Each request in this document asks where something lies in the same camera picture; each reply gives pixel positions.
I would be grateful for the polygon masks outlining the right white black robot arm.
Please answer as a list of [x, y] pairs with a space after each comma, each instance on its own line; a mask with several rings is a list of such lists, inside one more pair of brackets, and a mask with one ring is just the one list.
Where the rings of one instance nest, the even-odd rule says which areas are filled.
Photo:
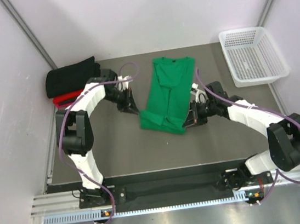
[[269, 148], [247, 158], [236, 168], [239, 182], [254, 184], [260, 174], [272, 170], [291, 171], [300, 165], [300, 115], [289, 116], [267, 111], [247, 102], [242, 97], [228, 96], [217, 81], [201, 90], [191, 86], [195, 97], [190, 103], [184, 128], [204, 125], [209, 117], [220, 116], [262, 134]]

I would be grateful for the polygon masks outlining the green t-shirt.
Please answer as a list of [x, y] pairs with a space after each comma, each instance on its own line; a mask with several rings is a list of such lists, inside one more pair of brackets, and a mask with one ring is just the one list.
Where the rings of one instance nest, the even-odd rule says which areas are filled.
[[195, 59], [155, 58], [146, 108], [140, 112], [140, 128], [184, 134]]

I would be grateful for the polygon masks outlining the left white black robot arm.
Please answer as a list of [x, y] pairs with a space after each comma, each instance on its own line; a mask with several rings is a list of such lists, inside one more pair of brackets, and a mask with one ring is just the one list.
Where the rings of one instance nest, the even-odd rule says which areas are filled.
[[59, 156], [61, 159], [69, 157], [69, 166], [79, 173], [82, 180], [78, 190], [81, 209], [114, 202], [93, 156], [94, 133], [90, 117], [103, 100], [113, 102], [120, 112], [139, 114], [129, 86], [133, 79], [133, 76], [122, 76], [110, 69], [101, 70], [99, 76], [87, 80], [73, 103], [55, 113]]

